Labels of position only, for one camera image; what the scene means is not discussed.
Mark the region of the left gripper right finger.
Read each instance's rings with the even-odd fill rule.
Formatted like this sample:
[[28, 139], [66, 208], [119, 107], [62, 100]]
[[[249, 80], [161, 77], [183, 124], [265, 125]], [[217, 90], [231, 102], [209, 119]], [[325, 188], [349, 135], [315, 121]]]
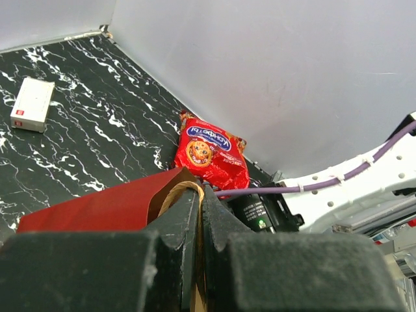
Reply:
[[404, 311], [380, 249], [349, 234], [256, 233], [203, 199], [208, 311]]

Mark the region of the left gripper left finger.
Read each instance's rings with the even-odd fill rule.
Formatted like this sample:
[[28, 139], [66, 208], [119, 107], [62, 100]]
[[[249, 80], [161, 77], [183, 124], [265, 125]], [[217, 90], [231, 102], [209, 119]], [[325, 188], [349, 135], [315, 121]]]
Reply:
[[193, 311], [199, 195], [140, 231], [24, 233], [1, 247], [2, 311]]

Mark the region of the red paper bag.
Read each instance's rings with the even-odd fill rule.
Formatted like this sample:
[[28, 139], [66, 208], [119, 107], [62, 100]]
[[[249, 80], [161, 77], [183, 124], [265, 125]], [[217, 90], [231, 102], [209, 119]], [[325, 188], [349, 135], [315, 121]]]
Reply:
[[175, 168], [74, 198], [21, 218], [21, 233], [156, 233], [148, 270], [152, 311], [194, 311], [196, 258], [203, 187], [186, 168]]

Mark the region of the red cookie snack bag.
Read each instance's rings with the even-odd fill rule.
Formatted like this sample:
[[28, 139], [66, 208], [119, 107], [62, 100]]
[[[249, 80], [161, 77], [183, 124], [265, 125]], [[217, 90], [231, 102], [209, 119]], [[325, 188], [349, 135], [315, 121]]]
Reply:
[[179, 116], [181, 128], [174, 166], [187, 168], [220, 190], [247, 188], [250, 175], [243, 155], [246, 141], [188, 111]]

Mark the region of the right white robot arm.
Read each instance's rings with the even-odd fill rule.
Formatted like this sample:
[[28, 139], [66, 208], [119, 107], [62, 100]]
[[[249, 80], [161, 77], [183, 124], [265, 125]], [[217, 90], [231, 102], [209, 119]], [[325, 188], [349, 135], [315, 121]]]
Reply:
[[415, 193], [415, 113], [379, 147], [315, 174], [269, 187], [227, 190], [219, 196], [256, 194], [271, 203], [276, 231], [322, 233], [338, 221]]

